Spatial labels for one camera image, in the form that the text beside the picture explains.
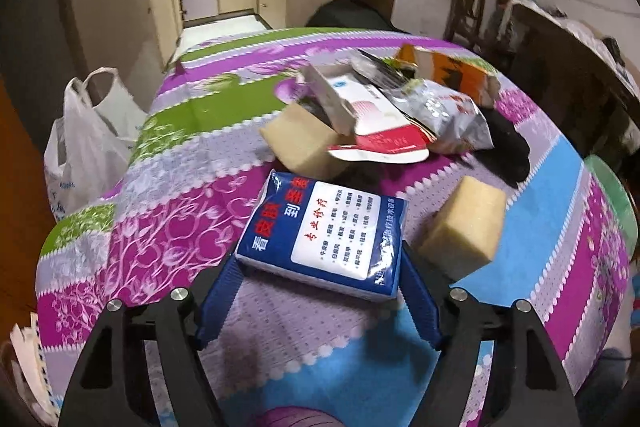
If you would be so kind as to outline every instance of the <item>table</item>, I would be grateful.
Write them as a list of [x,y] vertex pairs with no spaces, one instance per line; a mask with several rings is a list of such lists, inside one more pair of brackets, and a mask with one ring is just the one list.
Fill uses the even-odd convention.
[[[124,179],[61,221],[42,249],[40,338],[57,404],[107,301],[156,301],[218,263],[239,237],[274,161],[258,128],[300,94],[298,69],[346,59],[354,48],[391,56],[404,42],[481,60],[448,42],[338,28],[217,39],[182,56],[158,92]],[[470,154],[431,155],[384,166],[379,190],[408,200],[410,242],[463,175],[507,192],[494,262],[459,284],[481,301],[529,298],[576,391],[618,312],[627,254],[606,198],[575,150],[523,92],[499,80],[497,108],[531,149],[525,182],[508,187]],[[491,347],[482,344],[463,425],[478,421]],[[147,358],[161,420],[172,425],[153,344]],[[242,283],[220,338],[201,353],[230,427],[405,426],[436,359],[401,296],[373,304],[266,273]]]

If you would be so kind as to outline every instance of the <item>open box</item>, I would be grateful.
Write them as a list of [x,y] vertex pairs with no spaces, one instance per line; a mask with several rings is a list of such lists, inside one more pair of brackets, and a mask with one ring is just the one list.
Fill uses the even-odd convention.
[[376,87],[357,81],[351,65],[306,66],[302,73],[334,131],[353,136],[352,144],[328,148],[335,158],[407,164],[429,156],[430,137]]

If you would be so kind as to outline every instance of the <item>striped tablecloth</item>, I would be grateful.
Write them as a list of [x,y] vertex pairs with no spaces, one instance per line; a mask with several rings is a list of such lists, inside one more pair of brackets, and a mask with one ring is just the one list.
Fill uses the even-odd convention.
[[[404,42],[480,60],[448,42],[327,28],[217,39],[182,56],[158,92],[123,181],[61,221],[42,249],[38,315],[57,404],[107,301],[157,301],[218,263],[239,237],[274,161],[258,128],[300,94],[292,80],[298,69],[345,59],[353,48],[391,56]],[[523,92],[499,78],[497,108],[531,149],[524,183],[508,187],[472,155],[432,155],[384,166],[379,191],[409,201],[410,242],[463,175],[507,192],[494,262],[460,285],[490,303],[529,298],[575,391],[618,312],[627,255],[577,153]],[[162,422],[171,425],[153,344],[147,358]],[[463,425],[478,421],[491,358],[491,344],[483,344]],[[401,297],[375,305],[262,273],[242,283],[220,338],[201,354],[230,427],[403,427],[436,359]]]

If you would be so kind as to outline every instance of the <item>green plastic chair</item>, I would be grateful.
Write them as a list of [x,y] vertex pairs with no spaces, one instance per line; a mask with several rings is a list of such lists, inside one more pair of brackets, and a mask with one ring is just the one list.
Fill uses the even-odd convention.
[[602,189],[604,190],[607,200],[613,213],[620,222],[622,237],[625,240],[626,251],[629,259],[633,256],[638,241],[638,223],[634,214],[634,208],[631,204],[628,194],[622,182],[615,173],[599,158],[599,156],[591,155],[585,158],[584,164],[596,176]]

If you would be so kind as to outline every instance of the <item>metal bolt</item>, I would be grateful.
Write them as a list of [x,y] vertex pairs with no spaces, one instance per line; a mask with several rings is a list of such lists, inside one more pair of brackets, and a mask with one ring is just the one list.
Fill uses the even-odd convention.
[[112,299],[109,302],[107,302],[107,309],[110,312],[116,312],[120,308],[122,308],[122,301],[120,299]]
[[451,295],[451,298],[454,301],[459,302],[466,301],[466,298],[469,296],[469,294],[462,288],[452,288],[449,295]]
[[171,290],[171,298],[174,301],[184,301],[189,295],[189,290],[187,288],[174,288]]
[[516,308],[522,313],[529,313],[531,311],[531,303],[525,299],[519,299],[516,301]]

